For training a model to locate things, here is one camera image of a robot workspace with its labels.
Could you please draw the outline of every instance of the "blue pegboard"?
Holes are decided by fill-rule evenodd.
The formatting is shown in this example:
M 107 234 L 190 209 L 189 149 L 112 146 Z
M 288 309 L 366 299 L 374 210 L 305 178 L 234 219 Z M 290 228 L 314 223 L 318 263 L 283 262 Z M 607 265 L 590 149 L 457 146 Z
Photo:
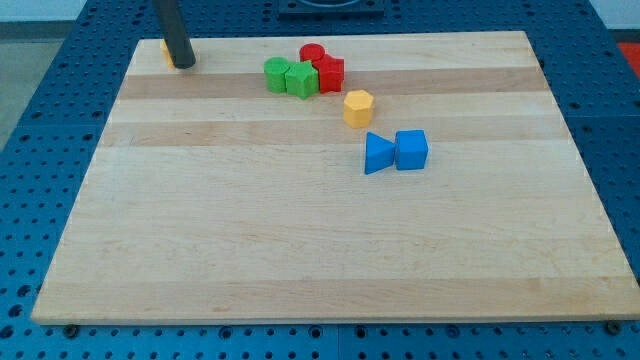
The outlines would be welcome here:
M 194 37 L 524 30 L 640 275 L 640 84 L 587 0 L 385 0 L 278 20 L 274 0 L 183 1 Z M 0 359 L 640 358 L 640 322 L 81 327 L 29 314 L 141 38 L 148 1 L 89 0 L 0 155 Z

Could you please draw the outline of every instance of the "wooden board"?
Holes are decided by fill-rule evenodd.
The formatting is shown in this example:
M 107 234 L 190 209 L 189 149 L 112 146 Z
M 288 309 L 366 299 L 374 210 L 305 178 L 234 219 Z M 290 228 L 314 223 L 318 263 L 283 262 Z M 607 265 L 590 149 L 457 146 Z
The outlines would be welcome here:
M 306 42 L 424 128 L 363 175 L 344 94 L 265 90 Z M 640 290 L 522 32 L 138 44 L 33 312 L 42 324 L 624 319 Z

